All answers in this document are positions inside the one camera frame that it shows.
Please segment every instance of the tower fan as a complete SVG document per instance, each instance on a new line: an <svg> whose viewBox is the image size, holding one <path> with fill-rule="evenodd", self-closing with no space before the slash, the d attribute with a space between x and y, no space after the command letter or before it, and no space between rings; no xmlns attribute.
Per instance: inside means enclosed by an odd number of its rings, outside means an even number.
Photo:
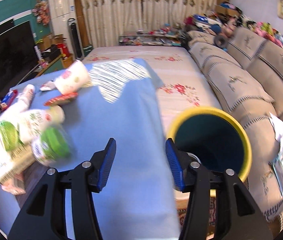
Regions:
<svg viewBox="0 0 283 240"><path fill-rule="evenodd" d="M84 58L80 38L77 32L77 22L75 18L69 18L68 21L68 30L69 36L71 39L72 46L74 48L75 57L78 60L82 60Z"/></svg>

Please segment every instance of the metal screw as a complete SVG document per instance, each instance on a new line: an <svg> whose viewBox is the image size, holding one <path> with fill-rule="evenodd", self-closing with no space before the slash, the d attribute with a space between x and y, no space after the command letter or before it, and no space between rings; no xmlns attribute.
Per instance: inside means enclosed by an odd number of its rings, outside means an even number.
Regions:
<svg viewBox="0 0 283 240"><path fill-rule="evenodd" d="M191 166L192 168L197 169L197 168L199 168L200 164L199 164L198 162L191 162L191 163L190 163L190 166Z"/></svg>
<svg viewBox="0 0 283 240"><path fill-rule="evenodd" d="M47 174L48 175L53 175L55 173L55 171L56 171L55 169L50 168L50 169L48 169Z"/></svg>
<svg viewBox="0 0 283 240"><path fill-rule="evenodd" d="M227 169L226 170L226 173L229 175L229 176L233 176L235 174L235 172L232 170L232 169Z"/></svg>
<svg viewBox="0 0 283 240"><path fill-rule="evenodd" d="M92 164L90 162L83 162L82 166L83 168L89 168Z"/></svg>

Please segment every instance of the white bottle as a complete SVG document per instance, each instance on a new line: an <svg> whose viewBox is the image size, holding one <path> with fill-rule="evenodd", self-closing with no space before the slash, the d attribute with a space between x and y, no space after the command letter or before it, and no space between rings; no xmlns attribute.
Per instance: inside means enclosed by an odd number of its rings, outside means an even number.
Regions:
<svg viewBox="0 0 283 240"><path fill-rule="evenodd" d="M6 151L12 151L21 144L30 143L47 127L60 124L64 119L64 111L60 106L22 112L0 120L0 141Z"/></svg>
<svg viewBox="0 0 283 240"><path fill-rule="evenodd" d="M64 122L64 111L60 106L48 110L34 109L20 114L18 120L19 138L22 143L29 143L47 127Z"/></svg>
<svg viewBox="0 0 283 240"><path fill-rule="evenodd" d="M9 118L10 116L17 116L21 112L29 109L31 101L34 97L35 87L32 84L28 84L22 93L18 95L18 101L7 108L0 116L0 120Z"/></svg>
<svg viewBox="0 0 283 240"><path fill-rule="evenodd" d="M28 84L24 88L23 92L19 95L18 103L21 105L21 107L26 108L25 110L27 110L29 108L31 101L34 97L34 93L35 93L34 85Z"/></svg>

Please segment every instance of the cardboard tube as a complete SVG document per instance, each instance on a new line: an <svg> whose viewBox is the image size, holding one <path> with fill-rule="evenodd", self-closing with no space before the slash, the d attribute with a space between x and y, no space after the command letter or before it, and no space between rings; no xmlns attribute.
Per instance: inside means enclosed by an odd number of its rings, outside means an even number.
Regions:
<svg viewBox="0 0 283 240"><path fill-rule="evenodd" d="M89 39L87 35L85 18L83 14L83 6L80 0L74 0L74 2L75 2L75 12L76 12L78 29L80 31L80 38L81 38L82 46L83 48L85 48L89 45Z"/></svg>

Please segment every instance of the red flower pattern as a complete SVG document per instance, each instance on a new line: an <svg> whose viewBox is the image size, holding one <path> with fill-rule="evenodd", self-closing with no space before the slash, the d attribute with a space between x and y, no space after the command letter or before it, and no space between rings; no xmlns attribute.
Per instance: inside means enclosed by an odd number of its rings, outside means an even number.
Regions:
<svg viewBox="0 0 283 240"><path fill-rule="evenodd" d="M174 88L177 89L177 91L179 93L185 94L185 87L184 86L177 84L177 85L174 85Z"/></svg>
<svg viewBox="0 0 283 240"><path fill-rule="evenodd" d="M71 72L69 70L65 70L65 72L62 74L62 78L66 79L71 75Z"/></svg>
<svg viewBox="0 0 283 240"><path fill-rule="evenodd" d="M93 54L90 57L88 57L87 60L97 61L97 60L105 60L105 59L109 60L110 58L109 57L98 57L97 54Z"/></svg>
<svg viewBox="0 0 283 240"><path fill-rule="evenodd" d="M197 96L196 89L194 87L183 86L180 84L176 85L163 85L161 90L165 91L167 94L179 93L186 96L186 100L194 106L200 106L200 99Z"/></svg>
<svg viewBox="0 0 283 240"><path fill-rule="evenodd" d="M154 59L167 60L167 61L181 61L182 60L178 54L173 54L170 57L166 57L166 56L155 57Z"/></svg>

